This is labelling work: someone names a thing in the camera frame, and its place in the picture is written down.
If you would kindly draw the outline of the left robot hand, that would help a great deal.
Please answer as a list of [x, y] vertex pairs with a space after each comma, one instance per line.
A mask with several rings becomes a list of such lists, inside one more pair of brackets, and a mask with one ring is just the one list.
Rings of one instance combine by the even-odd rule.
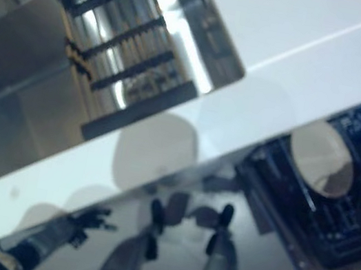
[[72, 245], [75, 249], [79, 248], [88, 239], [86, 233], [88, 229], [117, 231], [117, 226], [108, 223], [106, 220], [111, 214], [112, 210], [109, 208], [96, 207], [70, 216], [68, 220], [72, 224], [74, 231], [71, 237], [68, 238], [68, 244]]

